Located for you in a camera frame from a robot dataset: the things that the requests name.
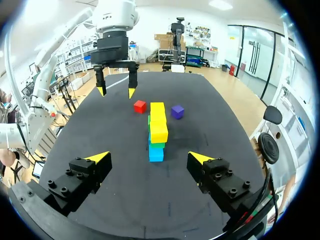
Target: purple cube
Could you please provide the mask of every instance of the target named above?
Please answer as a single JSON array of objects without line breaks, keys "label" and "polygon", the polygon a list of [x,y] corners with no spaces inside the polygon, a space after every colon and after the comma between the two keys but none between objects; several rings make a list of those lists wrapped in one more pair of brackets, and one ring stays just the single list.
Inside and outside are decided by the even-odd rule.
[{"label": "purple cube", "polygon": [[171,108],[171,115],[175,119],[181,119],[184,116],[184,113],[185,113],[185,109],[180,105],[173,106]]}]

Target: glass door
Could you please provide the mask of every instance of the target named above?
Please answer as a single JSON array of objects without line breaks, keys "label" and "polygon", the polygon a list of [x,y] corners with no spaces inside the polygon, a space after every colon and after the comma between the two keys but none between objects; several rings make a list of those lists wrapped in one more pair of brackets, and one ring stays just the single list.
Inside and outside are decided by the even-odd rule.
[{"label": "glass door", "polygon": [[237,72],[242,43],[242,26],[228,26],[227,50],[224,64],[229,67],[235,66],[234,74]]},{"label": "glass door", "polygon": [[[289,40],[289,45],[294,47],[294,42]],[[287,69],[285,71],[284,77],[289,80],[292,78],[293,70],[295,67],[295,56],[294,54],[289,50],[288,56],[287,56]],[[278,88],[283,66],[285,61],[285,38],[283,36],[280,36],[278,34],[275,35],[275,52],[274,52],[274,61],[272,66],[272,72],[270,75],[269,84],[266,88],[266,91],[262,97],[262,100],[267,104],[270,105],[272,102],[272,99],[275,96],[276,90]]]},{"label": "glass door", "polygon": [[244,27],[242,58],[237,77],[259,98],[269,77],[273,53],[273,32]]}]

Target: office chair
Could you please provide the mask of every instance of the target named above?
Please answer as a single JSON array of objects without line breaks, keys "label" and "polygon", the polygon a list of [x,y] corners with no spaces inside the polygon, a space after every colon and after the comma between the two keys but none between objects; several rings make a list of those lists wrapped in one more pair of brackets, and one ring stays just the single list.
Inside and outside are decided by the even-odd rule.
[{"label": "office chair", "polygon": [[[23,168],[22,166],[19,166],[18,167],[18,161],[16,162],[15,164],[15,168],[13,169],[12,167],[10,167],[10,169],[12,170],[13,172],[13,175],[14,175],[14,184],[17,183],[17,179],[19,180],[20,182],[20,178],[18,176],[18,172]],[[0,162],[0,180],[2,181],[2,178],[5,176],[5,171],[6,171],[6,166],[3,165],[1,162]]]},{"label": "office chair", "polygon": [[[281,112],[274,106],[268,106],[264,112],[263,119],[271,124],[279,125],[282,122]],[[275,139],[267,132],[262,132],[258,137],[258,146],[263,157],[264,163],[262,169],[268,164],[275,164],[279,159],[279,148]]]}]

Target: bolt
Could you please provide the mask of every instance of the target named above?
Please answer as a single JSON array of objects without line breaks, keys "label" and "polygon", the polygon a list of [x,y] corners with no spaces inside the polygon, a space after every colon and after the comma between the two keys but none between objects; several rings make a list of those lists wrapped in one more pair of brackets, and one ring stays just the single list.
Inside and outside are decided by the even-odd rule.
[{"label": "bolt", "polygon": [[32,191],[28,191],[28,196],[31,198],[33,195],[34,195],[34,193],[32,192]]},{"label": "bolt", "polygon": [[19,202],[20,202],[20,203],[23,204],[25,201],[26,201],[26,199],[25,199],[23,196],[21,196],[21,197],[19,198]]},{"label": "bolt", "polygon": [[222,175],[220,173],[216,173],[214,175],[214,179],[217,180],[217,181],[219,181],[221,179],[221,177],[222,177]]},{"label": "bolt", "polygon": [[78,173],[76,175],[76,178],[79,179],[79,180],[82,180],[82,179],[84,179],[84,175],[82,173]]},{"label": "bolt", "polygon": [[236,196],[237,192],[238,192],[237,189],[235,189],[235,188],[233,187],[233,188],[231,188],[231,189],[229,190],[228,194],[229,194],[230,197],[234,198],[234,197]]},{"label": "bolt", "polygon": [[55,182],[52,181],[52,180],[49,180],[49,181],[48,181],[48,185],[49,185],[49,187],[52,188],[52,189],[55,189],[55,188],[56,188],[56,184],[55,184]]},{"label": "bolt", "polygon": [[60,192],[61,192],[62,195],[64,195],[64,196],[67,196],[67,195],[69,194],[69,190],[68,190],[68,188],[66,188],[65,186],[60,189]]},{"label": "bolt", "polygon": [[245,182],[243,183],[242,187],[243,187],[244,189],[250,188],[250,181],[245,181]]},{"label": "bolt", "polygon": [[67,174],[68,176],[72,176],[73,173],[70,169],[65,170],[65,174]]},{"label": "bolt", "polygon": [[229,170],[226,172],[226,175],[230,177],[230,176],[232,176],[233,173],[234,173],[234,172],[229,169]]}]

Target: green block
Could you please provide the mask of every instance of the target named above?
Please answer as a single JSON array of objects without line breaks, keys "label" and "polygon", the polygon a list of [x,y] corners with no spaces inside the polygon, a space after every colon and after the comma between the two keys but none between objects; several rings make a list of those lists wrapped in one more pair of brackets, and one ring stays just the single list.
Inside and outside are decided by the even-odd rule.
[{"label": "green block", "polygon": [[164,149],[166,144],[163,143],[151,143],[150,146],[154,149]]},{"label": "green block", "polygon": [[149,129],[149,133],[150,133],[150,115],[148,115],[148,129]]}]

